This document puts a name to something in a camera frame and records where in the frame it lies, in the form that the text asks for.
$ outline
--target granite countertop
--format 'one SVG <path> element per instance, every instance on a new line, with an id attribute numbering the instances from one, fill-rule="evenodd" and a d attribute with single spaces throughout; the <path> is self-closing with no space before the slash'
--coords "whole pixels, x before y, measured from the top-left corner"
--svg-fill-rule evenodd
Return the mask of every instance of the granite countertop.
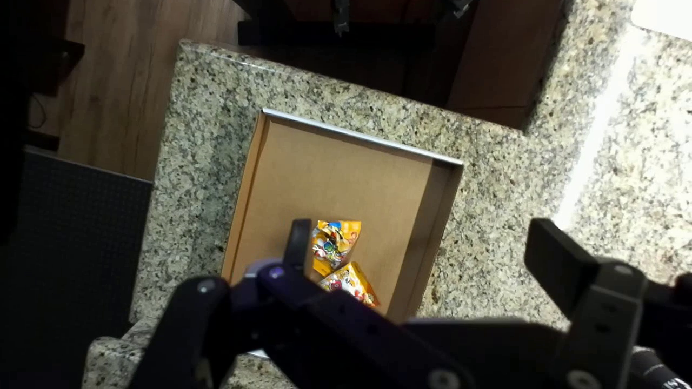
<path id="1" fill-rule="evenodd" d="M 90 350 L 84 387 L 124 387 L 171 289 L 220 267 L 260 108 L 460 157 L 465 178 L 421 315 L 564 327 L 523 267 L 550 216 L 590 252 L 651 278 L 692 270 L 692 42 L 629 23 L 632 0 L 582 0 L 527 132 L 184 40 L 166 114 L 132 322 Z M 243 359 L 236 387 L 285 387 Z"/>

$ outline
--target brown cardboard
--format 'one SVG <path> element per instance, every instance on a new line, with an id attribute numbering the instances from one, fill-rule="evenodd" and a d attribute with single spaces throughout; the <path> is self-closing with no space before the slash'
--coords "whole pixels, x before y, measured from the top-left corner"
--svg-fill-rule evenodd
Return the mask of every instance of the brown cardboard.
<path id="1" fill-rule="evenodd" d="M 415 313 L 460 167 L 271 114 L 257 119 L 224 277 L 282 257 L 295 218 L 360 218 L 351 255 L 368 275 L 381 312 Z"/>

